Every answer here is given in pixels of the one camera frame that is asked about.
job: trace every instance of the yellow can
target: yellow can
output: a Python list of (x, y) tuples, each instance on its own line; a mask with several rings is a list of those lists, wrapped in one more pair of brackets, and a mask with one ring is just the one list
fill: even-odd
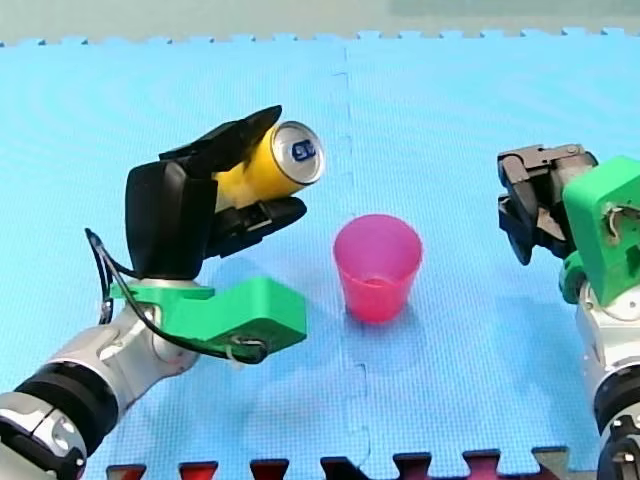
[(320, 140), (309, 127), (299, 122), (276, 125), (247, 162), (215, 175), (216, 210), (287, 197), (317, 182), (325, 162)]

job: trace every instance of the wire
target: wire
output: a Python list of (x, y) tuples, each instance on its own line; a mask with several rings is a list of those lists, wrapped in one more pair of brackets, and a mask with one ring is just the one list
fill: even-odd
[[(170, 335), (166, 332), (163, 332), (160, 328), (158, 328), (147, 317), (143, 309), (140, 307), (140, 304), (134, 298), (134, 293), (131, 291), (127, 283), (124, 281), (124, 279), (120, 275), (120, 271), (122, 271), (125, 275), (130, 276), (132, 278), (139, 278), (138, 275), (135, 272), (125, 267), (122, 267), (122, 265), (115, 262), (113, 258), (111, 258), (111, 255), (109, 255), (109, 253), (107, 252), (106, 248), (104, 247), (104, 244), (102, 243), (102, 240), (100, 239), (100, 237), (98, 237), (98, 235), (93, 233), (88, 228), (85, 228), (85, 234), (87, 236), (87, 239), (89, 240), (91, 249), (93, 250), (96, 263), (98, 264), (98, 272), (100, 275), (100, 283), (102, 286), (103, 308), (106, 307), (108, 309), (106, 316), (104, 312), (101, 315), (100, 324), (104, 325), (111, 322), (111, 318), (113, 316), (113, 299), (109, 295), (109, 288), (111, 287), (113, 280), (115, 279), (116, 283), (120, 287), (120, 290), (122, 291), (122, 294), (125, 297), (125, 300), (129, 304), (133, 312), (140, 319), (140, 321), (144, 323), (144, 325), (149, 330), (151, 330), (151, 332), (153, 332), (155, 335), (159, 336), (160, 338), (166, 340), (169, 343), (172, 343), (178, 347), (184, 348), (185, 350), (190, 350), (192, 352), (196, 352), (202, 355), (207, 355), (207, 356), (216, 357), (216, 358), (225, 358), (225, 359), (228, 358), (228, 355), (226, 352), (222, 352), (222, 351), (216, 352), (216, 351), (200, 348), (196, 345), (193, 345), (187, 342), (182, 337), (178, 337), (176, 335)], [(259, 353), (255, 357), (233, 355), (233, 360), (237, 362), (246, 363), (248, 365), (257, 365), (267, 357), (268, 350), (265, 343), (262, 340), (245, 339), (245, 338), (234, 336), (231, 338), (231, 342), (239, 346), (258, 347), (257, 350), (259, 351)]]

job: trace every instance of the table surface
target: table surface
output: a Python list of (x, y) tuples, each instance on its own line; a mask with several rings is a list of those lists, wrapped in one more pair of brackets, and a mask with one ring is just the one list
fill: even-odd
[[(0, 222), (10, 233), (0, 265), (11, 279), (0, 283), (0, 318), (10, 319), (0, 389), (96, 318), (82, 228), (126, 262), (127, 171), (282, 103), (285, 118), (325, 142), (327, 175), (301, 193), (301, 222), (210, 262), (199, 280), (222, 289), (268, 274), (298, 289), (309, 339), (258, 368), (201, 361), (158, 385), (100, 448), (88, 478), (146, 463), (162, 480), (181, 462), (218, 461), (216, 478), (236, 480), (265, 458), (289, 459), (292, 480), (320, 478), (322, 457), (345, 456), (384, 479), (397, 475), (394, 455), (425, 451), (430, 473), (449, 477), (469, 472), (463, 454), (487, 450), (501, 452), (502, 473), (522, 474), (538, 469), (532, 449), (553, 447), (570, 449), (572, 468), (592, 469), (597, 434), (559, 262), (539, 251), (521, 267), (496, 212), (500, 151), (582, 142), (603, 161), (640, 158), (640, 37), (565, 33), (69, 39), (0, 50)], [(371, 212), (405, 219), (427, 249), (409, 307), (376, 330), (345, 315), (328, 260), (339, 228)]]
[(310, 38), (318, 32), (353, 36), (360, 30), (395, 35), (401, 30), (437, 34), (483, 29), (516, 33), (539, 28), (559, 33), (562, 27), (592, 31), (624, 27), (640, 32), (640, 3), (635, 0), (3, 0), (0, 41), (13, 44), (40, 37), (58, 42), (81, 35), (92, 41), (108, 36), (142, 40), (150, 36), (182, 39), (212, 35), (226, 39), (251, 33), (259, 38), (293, 32)]

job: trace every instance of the cup rim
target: cup rim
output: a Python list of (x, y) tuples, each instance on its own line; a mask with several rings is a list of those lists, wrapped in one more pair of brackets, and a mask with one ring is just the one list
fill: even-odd
[(423, 256), (424, 256), (424, 247), (423, 247), (423, 244), (422, 244), (422, 239), (420, 238), (420, 235), (418, 235), (418, 232), (416, 232), (415, 228), (413, 228), (409, 223), (407, 223), (406, 221), (402, 220), (401, 218), (398, 218), (398, 217), (395, 217), (393, 215), (389, 215), (389, 214), (386, 214), (386, 213), (369, 213), (369, 214), (365, 214), (365, 215), (360, 215), (359, 217), (356, 217), (356, 218), (350, 220), (349, 222), (347, 222), (338, 231), (338, 234), (335, 236), (335, 239), (333, 241), (333, 258), (334, 258), (334, 262), (336, 264), (336, 267), (338, 268), (338, 271), (339, 271), (341, 276), (345, 277), (350, 282), (353, 282), (354, 284), (356, 284), (358, 286), (366, 286), (367, 288), (376, 288), (376, 289), (385, 288), (385, 286), (383, 286), (383, 285), (370, 284), (370, 283), (367, 283), (367, 282), (365, 282), (363, 280), (360, 280), (360, 279), (354, 277), (353, 275), (350, 275), (344, 268), (342, 268), (340, 266), (340, 263), (338, 262), (337, 255), (336, 255), (336, 246), (338, 244), (338, 239), (340, 238), (340, 235), (342, 234), (342, 232), (345, 229), (347, 229), (350, 226), (352, 226), (355, 222), (361, 221), (363, 219), (365, 219), (365, 220), (366, 219), (373, 219), (374, 217), (377, 217), (377, 218), (381, 218), (381, 217), (382, 218), (388, 218), (390, 220), (393, 220), (394, 222), (397, 222), (403, 228), (407, 229), (417, 241), (418, 258), (416, 259), (415, 267), (412, 268), (409, 271), (409, 273), (407, 273), (406, 275), (403, 275), (400, 280), (398, 280), (396, 282), (393, 282), (394, 286), (402, 285), (402, 284), (406, 283), (407, 281), (411, 280), (413, 277), (415, 277), (416, 273), (420, 269), (420, 265), (422, 264), (422, 259), (423, 259)]

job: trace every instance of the black cable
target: black cable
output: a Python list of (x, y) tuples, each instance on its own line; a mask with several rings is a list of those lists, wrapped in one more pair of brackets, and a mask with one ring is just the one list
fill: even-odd
[[(133, 312), (140, 319), (140, 321), (143, 322), (145, 326), (149, 330), (151, 330), (155, 335), (159, 336), (160, 338), (166, 340), (169, 343), (172, 343), (178, 347), (184, 348), (185, 350), (190, 350), (192, 352), (200, 353), (202, 355), (207, 355), (211, 357), (229, 359), (226, 352), (214, 352), (210, 350), (205, 350), (203, 348), (190, 344), (189, 342), (185, 341), (181, 337), (170, 335), (166, 332), (163, 332), (160, 328), (158, 328), (151, 320), (147, 318), (145, 313), (142, 311), (140, 304), (134, 298), (134, 293), (131, 291), (127, 283), (124, 281), (124, 279), (120, 275), (119, 269), (123, 270), (123, 273), (125, 273), (125, 275), (131, 276), (133, 278), (137, 278), (138, 276), (135, 274), (135, 272), (132, 272), (131, 270), (128, 270), (122, 267), (117, 262), (115, 262), (107, 252), (106, 248), (104, 247), (104, 244), (102, 243), (102, 240), (100, 240), (100, 237), (98, 237), (98, 235), (93, 233), (88, 228), (85, 228), (85, 234), (87, 235), (87, 239), (91, 244), (91, 248), (94, 252), (94, 256), (96, 257), (96, 262), (98, 263), (98, 271), (99, 271), (100, 279), (103, 285), (103, 305), (107, 302), (110, 303), (109, 305), (110, 312), (108, 316), (108, 321), (104, 323), (110, 323), (111, 316), (113, 314), (113, 299), (109, 295), (109, 287), (113, 283), (113, 279), (115, 279), (116, 283), (120, 287), (120, 290), (122, 291), (122, 294), (125, 297), (125, 300), (129, 304)], [(107, 267), (106, 269), (104, 269), (104, 265), (100, 262), (100, 260), (104, 262), (104, 265), (106, 265)], [(256, 365), (258, 363), (261, 363), (267, 357), (268, 351), (262, 340), (234, 338), (232, 339), (232, 341), (235, 344), (241, 345), (241, 346), (251, 345), (251, 346), (258, 347), (259, 354), (255, 357), (234, 355), (233, 359), (240, 363), (245, 363), (248, 365)]]

